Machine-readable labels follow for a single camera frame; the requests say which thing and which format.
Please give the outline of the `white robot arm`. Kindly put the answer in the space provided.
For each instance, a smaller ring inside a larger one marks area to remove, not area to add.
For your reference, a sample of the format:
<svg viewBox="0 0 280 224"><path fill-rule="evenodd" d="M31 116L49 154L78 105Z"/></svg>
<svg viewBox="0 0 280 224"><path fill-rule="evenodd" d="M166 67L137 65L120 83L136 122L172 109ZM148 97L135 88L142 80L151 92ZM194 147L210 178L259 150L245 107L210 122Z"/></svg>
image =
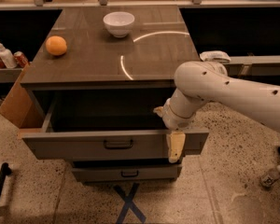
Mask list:
<svg viewBox="0 0 280 224"><path fill-rule="evenodd" d="M166 135L169 162L179 160L185 130L196 111L213 101L221 103L280 133L280 86L229 77L216 62L186 62L177 67L175 91L154 109L171 131Z"/></svg>

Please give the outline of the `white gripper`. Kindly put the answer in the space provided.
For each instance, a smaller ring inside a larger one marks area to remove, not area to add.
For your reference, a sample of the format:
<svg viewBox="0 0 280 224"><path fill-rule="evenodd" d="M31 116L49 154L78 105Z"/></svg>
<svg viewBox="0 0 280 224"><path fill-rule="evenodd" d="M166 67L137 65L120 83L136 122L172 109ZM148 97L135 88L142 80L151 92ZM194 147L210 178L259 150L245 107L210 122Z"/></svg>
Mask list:
<svg viewBox="0 0 280 224"><path fill-rule="evenodd" d="M153 112L161 117L167 129L183 131L190 126L196 111L205 104L204 99L186 96L179 89L176 89L172 97L167 99L163 106L155 107ZM170 163L178 162L185 140L186 135L183 132L171 132L166 135Z"/></svg>

